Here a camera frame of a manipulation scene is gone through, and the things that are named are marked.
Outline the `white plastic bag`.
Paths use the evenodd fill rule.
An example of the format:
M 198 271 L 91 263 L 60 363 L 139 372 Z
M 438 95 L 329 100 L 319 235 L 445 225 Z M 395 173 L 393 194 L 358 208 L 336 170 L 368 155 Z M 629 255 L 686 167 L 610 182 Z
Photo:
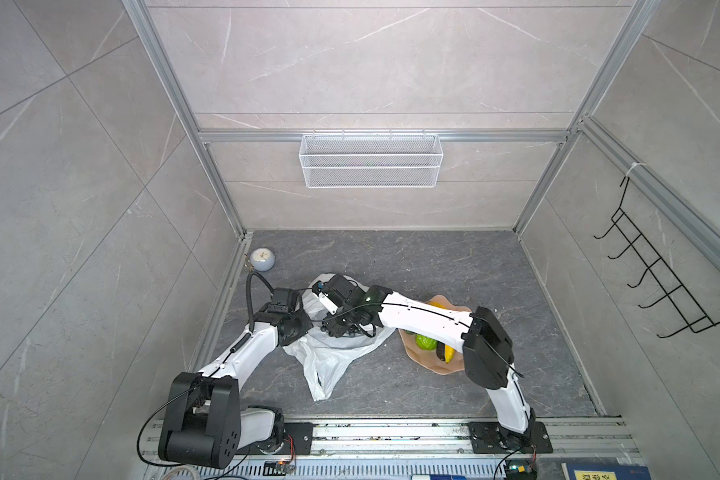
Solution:
M 328 311 L 311 292 L 311 287 L 318 280 L 327 281 L 333 275 L 321 274 L 306 288 L 302 301 L 313 327 L 305 336 L 284 348 L 287 354 L 301 363 L 312 399 L 316 402 L 331 396 L 352 362 L 376 350 L 395 332 L 393 327 L 385 325 L 377 328 L 374 338 L 364 335 L 334 338 L 323 332 L 321 324 Z M 369 288 L 351 277 L 343 276 L 365 289 Z

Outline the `green fake round fruit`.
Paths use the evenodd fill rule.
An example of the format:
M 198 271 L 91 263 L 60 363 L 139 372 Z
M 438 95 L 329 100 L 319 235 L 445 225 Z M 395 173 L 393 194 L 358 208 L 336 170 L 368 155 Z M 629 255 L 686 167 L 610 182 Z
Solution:
M 423 351 L 434 351 L 437 349 L 438 341 L 424 335 L 415 335 L 416 346 Z

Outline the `pink shell-shaped bowl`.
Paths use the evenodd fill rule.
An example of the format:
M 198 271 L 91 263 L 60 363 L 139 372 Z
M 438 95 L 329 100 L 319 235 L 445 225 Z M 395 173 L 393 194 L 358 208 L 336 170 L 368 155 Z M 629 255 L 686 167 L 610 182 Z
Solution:
M 471 312 L 471 309 L 466 306 L 453 305 L 445 296 L 436 295 L 427 302 L 434 301 L 439 302 L 445 309 L 455 311 Z M 438 375 L 449 375 L 456 372 L 465 370 L 463 355 L 459 352 L 455 352 L 454 357 L 450 363 L 442 362 L 437 358 L 436 352 L 434 351 L 423 351 L 419 349 L 415 344 L 415 336 L 406 333 L 403 330 L 398 329 L 399 336 L 402 339 L 405 351 L 408 357 L 420 366 L 438 374 Z

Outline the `dark fake grapes bunch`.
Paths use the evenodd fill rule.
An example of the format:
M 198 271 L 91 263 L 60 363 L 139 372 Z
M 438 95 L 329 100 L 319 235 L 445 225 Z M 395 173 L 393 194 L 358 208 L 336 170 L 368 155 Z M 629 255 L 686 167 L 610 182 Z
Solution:
M 437 358 L 438 358 L 440 361 L 442 361 L 442 362 L 445 362 L 445 361 L 446 361 L 446 356 L 445 356 L 445 353 L 446 353 L 446 345 L 445 345 L 445 344 L 443 344 L 442 342 L 438 342 L 438 343 L 437 343 L 437 346 L 436 346 L 435 352 L 436 352 Z

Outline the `yellow fake banana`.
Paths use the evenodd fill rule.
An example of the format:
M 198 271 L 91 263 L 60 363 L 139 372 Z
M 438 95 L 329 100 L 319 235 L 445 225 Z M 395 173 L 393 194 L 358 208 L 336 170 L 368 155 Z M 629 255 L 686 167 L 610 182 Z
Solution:
M 450 362 L 452 361 L 452 359 L 453 359 L 453 357 L 454 357 L 454 354 L 455 354 L 455 349 L 454 349 L 454 348 L 452 348 L 451 346 L 448 346 L 448 345 L 445 345 L 445 346 L 444 346 L 444 355 L 443 355 L 443 357 L 444 357 L 444 361 L 445 361 L 446 363 L 450 363 Z

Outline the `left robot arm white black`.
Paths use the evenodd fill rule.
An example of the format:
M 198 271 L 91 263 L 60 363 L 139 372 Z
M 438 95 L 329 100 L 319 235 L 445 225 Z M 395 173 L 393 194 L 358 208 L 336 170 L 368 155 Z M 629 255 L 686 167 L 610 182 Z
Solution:
M 198 372 L 173 380 L 157 455 L 162 461 L 225 468 L 241 447 L 277 452 L 285 442 L 280 408 L 242 408 L 240 389 L 258 365 L 276 349 L 305 336 L 312 321 L 300 290 L 276 288 L 250 318 L 237 339 Z

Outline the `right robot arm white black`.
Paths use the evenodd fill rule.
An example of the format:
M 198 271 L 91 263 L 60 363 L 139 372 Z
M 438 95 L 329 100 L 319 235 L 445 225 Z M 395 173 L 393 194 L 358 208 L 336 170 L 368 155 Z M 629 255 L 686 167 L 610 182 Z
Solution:
M 316 282 L 311 291 L 329 312 L 323 324 L 332 337 L 353 326 L 374 325 L 420 334 L 461 353 L 467 377 L 487 391 L 496 410 L 502 446 L 531 445 L 535 414 L 519 385 L 513 342 L 491 310 L 429 305 L 383 286 L 364 289 L 340 274 Z

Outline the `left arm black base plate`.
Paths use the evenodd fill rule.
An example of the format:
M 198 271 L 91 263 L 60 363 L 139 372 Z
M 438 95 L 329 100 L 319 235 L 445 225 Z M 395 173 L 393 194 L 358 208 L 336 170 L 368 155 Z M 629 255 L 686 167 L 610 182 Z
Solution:
M 312 449 L 315 425 L 309 422 L 286 422 L 276 426 L 269 438 L 253 443 L 250 453 L 254 455 L 309 455 Z

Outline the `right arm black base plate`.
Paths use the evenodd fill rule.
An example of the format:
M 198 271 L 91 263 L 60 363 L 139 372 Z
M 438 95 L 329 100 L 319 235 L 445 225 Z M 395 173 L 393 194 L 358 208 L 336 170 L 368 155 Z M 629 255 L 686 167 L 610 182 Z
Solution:
M 541 422 L 532 421 L 524 433 L 517 433 L 498 422 L 468 422 L 468 438 L 475 454 L 503 454 L 519 450 L 525 454 L 550 454 L 553 447 Z

